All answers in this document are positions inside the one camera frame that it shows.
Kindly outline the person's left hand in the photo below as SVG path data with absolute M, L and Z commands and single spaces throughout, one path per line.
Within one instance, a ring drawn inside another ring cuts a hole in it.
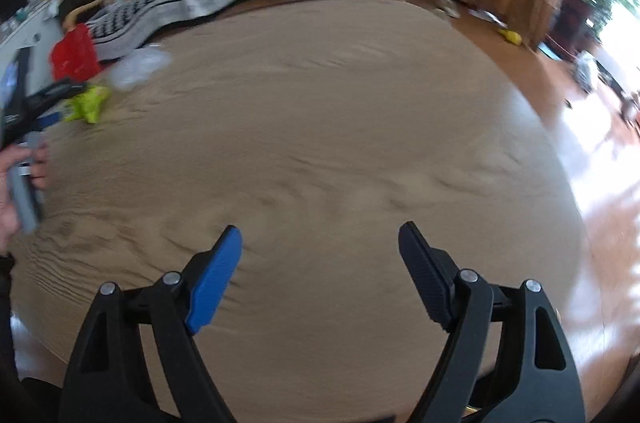
M 10 239 L 22 225 L 27 231 L 38 223 L 37 191 L 46 187 L 49 148 L 9 146 L 1 150 L 1 255 L 8 256 Z

